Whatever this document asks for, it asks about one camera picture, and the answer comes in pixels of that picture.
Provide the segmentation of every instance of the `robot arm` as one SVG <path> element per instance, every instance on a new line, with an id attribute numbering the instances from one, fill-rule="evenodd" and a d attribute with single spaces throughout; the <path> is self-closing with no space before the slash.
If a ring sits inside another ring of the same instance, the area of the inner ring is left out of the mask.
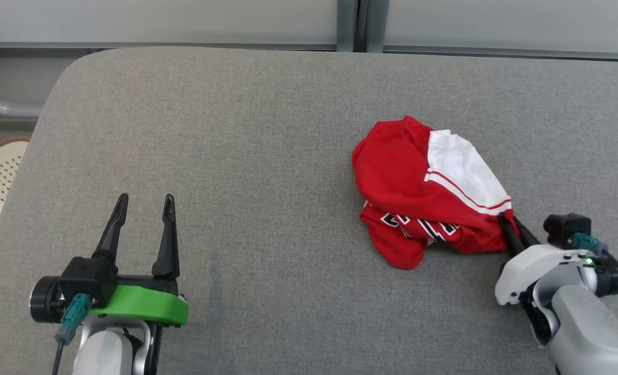
<path id="1" fill-rule="evenodd" d="M 53 373 L 61 351 L 83 325 L 73 375 L 155 375 L 163 328 L 188 320 L 188 304 L 179 294 L 180 275 L 175 202 L 166 196 L 163 235 L 152 275 L 118 275 L 119 232 L 128 195 L 121 194 L 101 240 L 90 258 L 75 257 L 61 276 L 44 276 L 33 288 L 33 320 L 61 323 Z M 142 332 L 138 339 L 129 330 Z"/>
<path id="2" fill-rule="evenodd" d="M 558 373 L 618 374 L 618 318 L 598 298 L 618 294 L 618 261 L 607 251 L 589 256 L 590 249 L 580 248 L 600 244 L 590 237 L 590 219 L 549 216 L 548 245 L 516 219 L 519 237 L 504 216 L 499 222 L 511 259 L 501 267 L 497 302 L 522 306 Z"/>

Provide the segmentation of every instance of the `black camera housing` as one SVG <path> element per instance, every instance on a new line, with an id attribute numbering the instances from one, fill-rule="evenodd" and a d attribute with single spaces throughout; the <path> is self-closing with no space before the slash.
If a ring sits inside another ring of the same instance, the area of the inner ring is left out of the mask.
<path id="1" fill-rule="evenodd" d="M 578 214 L 550 215 L 543 228 L 547 232 L 547 242 L 561 249 L 574 249 L 570 239 L 575 233 L 591 235 L 591 219 Z"/>
<path id="2" fill-rule="evenodd" d="M 116 267 L 111 259 L 73 258 L 59 276 L 59 287 L 67 304 L 78 293 L 85 293 L 95 300 L 94 308 L 104 308 L 117 288 Z"/>

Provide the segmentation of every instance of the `green mount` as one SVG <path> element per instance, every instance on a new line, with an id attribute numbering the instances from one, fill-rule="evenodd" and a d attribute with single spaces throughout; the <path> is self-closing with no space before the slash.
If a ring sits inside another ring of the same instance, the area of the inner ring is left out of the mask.
<path id="1" fill-rule="evenodd" d="M 188 323 L 188 304 L 184 299 L 174 294 L 134 285 L 118 285 L 107 306 L 91 309 L 90 313 L 175 326 Z"/>

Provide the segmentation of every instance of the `gray fabric surface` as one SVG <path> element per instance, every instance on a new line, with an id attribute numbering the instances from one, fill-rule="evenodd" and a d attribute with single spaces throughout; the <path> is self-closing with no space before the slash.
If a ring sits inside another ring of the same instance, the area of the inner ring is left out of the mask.
<path id="1" fill-rule="evenodd" d="M 618 62 L 101 52 L 59 79 L 1 216 L 0 373 L 49 373 L 56 326 L 29 291 L 94 250 L 121 192 L 121 273 L 150 272 L 178 204 L 190 324 L 163 335 L 159 373 L 553 373 L 495 303 L 503 254 L 435 248 L 402 271 L 373 249 L 349 157 L 406 114 L 470 140 L 533 232 L 585 214 L 618 254 Z"/>

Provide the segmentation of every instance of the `red shirt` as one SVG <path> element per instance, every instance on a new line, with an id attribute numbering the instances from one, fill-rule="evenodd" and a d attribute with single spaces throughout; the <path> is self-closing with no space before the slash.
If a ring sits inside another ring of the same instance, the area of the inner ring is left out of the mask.
<path id="1" fill-rule="evenodd" d="M 464 254 L 506 249 L 509 195 L 470 142 L 413 117 L 376 123 L 352 152 L 360 218 L 390 265 L 411 270 L 435 241 Z"/>

